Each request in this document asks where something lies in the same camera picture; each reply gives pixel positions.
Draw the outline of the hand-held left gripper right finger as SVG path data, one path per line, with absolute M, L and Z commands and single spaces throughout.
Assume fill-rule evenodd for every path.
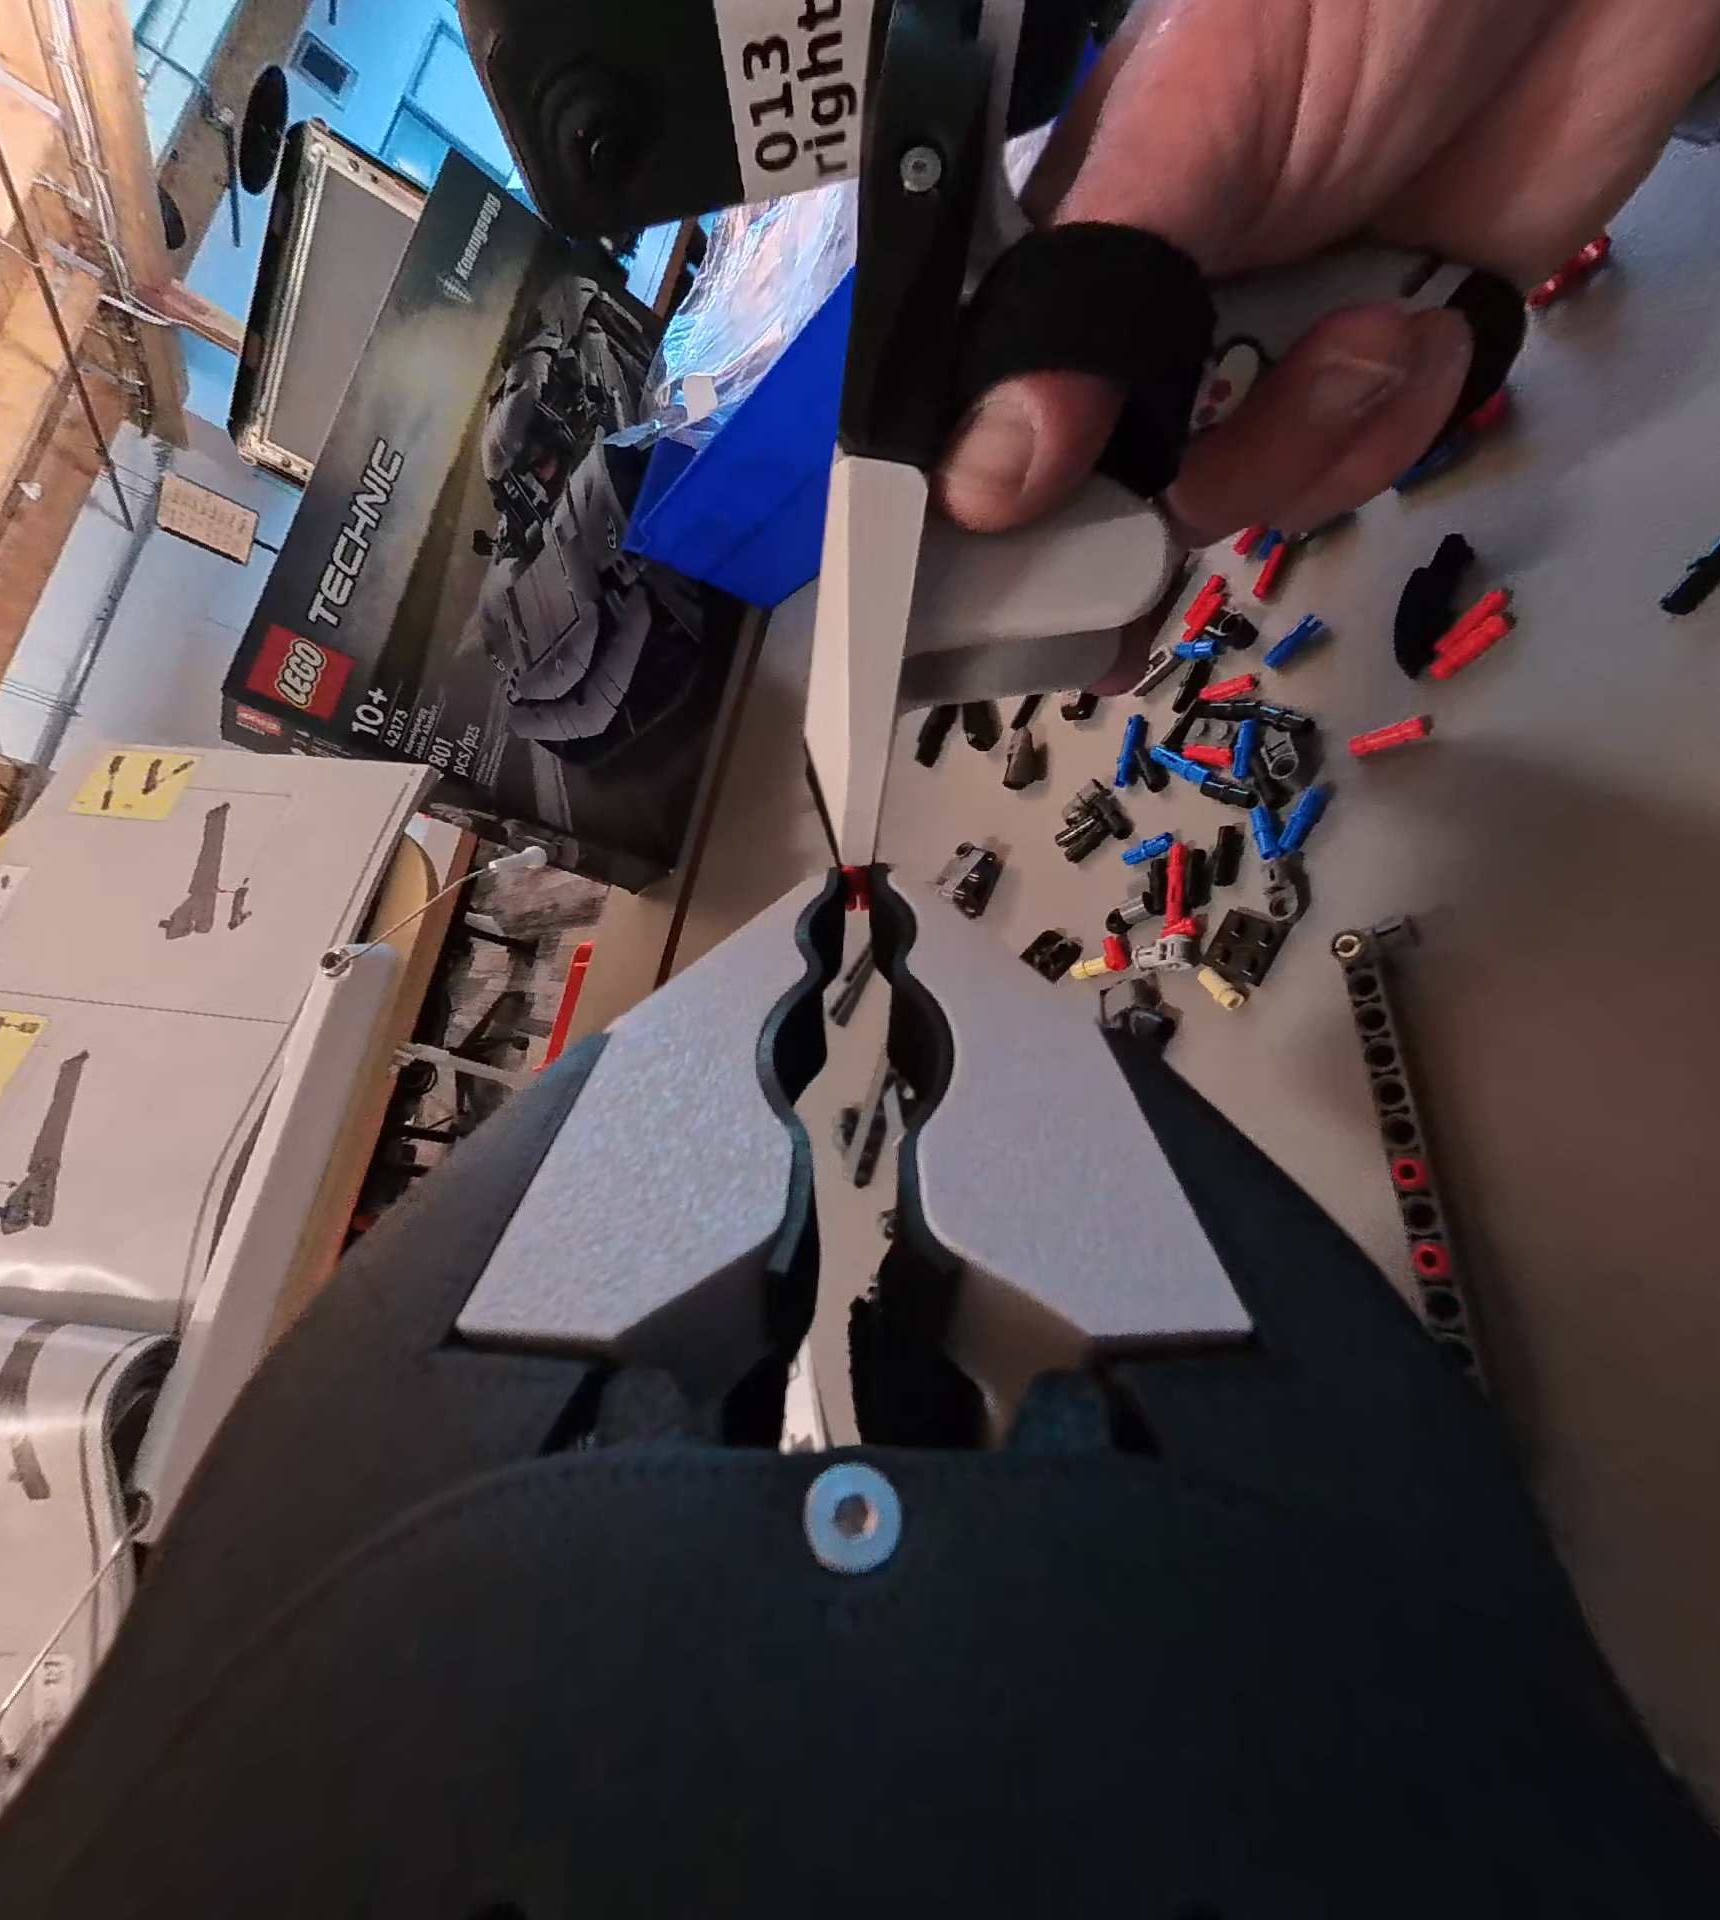
M 870 1294 L 870 1441 L 979 1445 L 1049 1376 L 1251 1344 L 1088 1001 L 893 873 L 870 876 L 870 930 L 908 1096 Z

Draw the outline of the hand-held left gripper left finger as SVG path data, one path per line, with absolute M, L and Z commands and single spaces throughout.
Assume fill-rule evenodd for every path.
M 780 1445 L 819 1294 L 824 991 L 848 894 L 813 877 L 604 1033 L 456 1333 L 671 1376 L 729 1444 Z

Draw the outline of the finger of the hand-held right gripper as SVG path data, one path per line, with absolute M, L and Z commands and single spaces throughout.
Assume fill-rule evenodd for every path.
M 875 861 L 929 518 L 927 475 L 839 450 L 804 699 L 804 747 L 835 858 Z

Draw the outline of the black long lego beam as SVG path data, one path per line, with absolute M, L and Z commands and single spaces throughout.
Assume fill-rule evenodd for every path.
M 1434 1346 L 1463 1376 L 1481 1389 L 1488 1389 L 1490 1367 L 1459 1245 L 1454 1203 L 1431 1138 L 1419 1055 L 1405 1030 L 1402 964 L 1419 943 L 1419 922 L 1413 915 L 1393 915 L 1342 927 L 1331 940 L 1331 953 L 1347 991 L 1352 1036 L 1369 1081 L 1372 1124 L 1401 1217 L 1401 1276 L 1415 1292 L 1419 1317 Z M 1419 1153 L 1427 1159 L 1431 1189 L 1397 1189 L 1390 1159 L 1402 1153 Z M 1427 1279 L 1415 1269 L 1410 1249 L 1424 1237 L 1448 1247 L 1452 1259 L 1448 1279 Z

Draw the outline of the black lego set box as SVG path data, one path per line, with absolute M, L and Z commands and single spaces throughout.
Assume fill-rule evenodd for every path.
M 633 894 L 686 852 L 744 613 L 633 551 L 658 320 L 443 162 L 220 695 L 265 756 L 425 764 L 479 833 Z

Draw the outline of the person's right hand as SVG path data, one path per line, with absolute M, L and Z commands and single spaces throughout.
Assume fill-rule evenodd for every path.
M 1381 243 L 1530 288 L 1718 75 L 1720 2 L 1137 3 L 1021 204 L 1160 234 L 1212 279 Z M 1443 430 L 1470 359 L 1454 311 L 1335 311 L 1185 456 L 1177 538 L 1365 505 Z

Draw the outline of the blue plastic bin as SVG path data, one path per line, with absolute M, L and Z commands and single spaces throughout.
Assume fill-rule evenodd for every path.
M 819 576 L 853 286 L 848 271 L 722 424 L 653 444 L 629 553 L 760 610 Z

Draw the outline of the clear plastic bag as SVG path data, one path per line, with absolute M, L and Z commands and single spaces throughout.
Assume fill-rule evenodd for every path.
M 858 185 L 720 209 L 657 347 L 643 419 L 711 435 L 776 368 L 856 257 Z

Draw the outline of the silver equipment case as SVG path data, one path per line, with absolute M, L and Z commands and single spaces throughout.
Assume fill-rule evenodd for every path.
M 314 478 L 426 197 L 319 118 L 287 132 L 228 409 L 244 463 Z

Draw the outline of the black pendant lamp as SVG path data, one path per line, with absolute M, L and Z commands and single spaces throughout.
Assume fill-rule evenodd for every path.
M 248 88 L 235 146 L 235 174 L 240 191 L 262 196 L 273 185 L 290 123 L 290 86 L 287 67 L 265 65 Z

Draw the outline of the instruction booklet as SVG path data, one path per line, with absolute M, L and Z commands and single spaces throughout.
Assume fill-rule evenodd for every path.
M 124 742 L 0 842 L 0 1803 L 123 1631 L 185 1312 L 320 953 L 433 784 Z

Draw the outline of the wall sign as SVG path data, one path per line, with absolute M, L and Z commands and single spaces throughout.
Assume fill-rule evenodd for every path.
M 160 531 L 239 565 L 252 562 L 262 531 L 262 515 L 255 505 L 177 469 L 159 478 L 153 521 Z

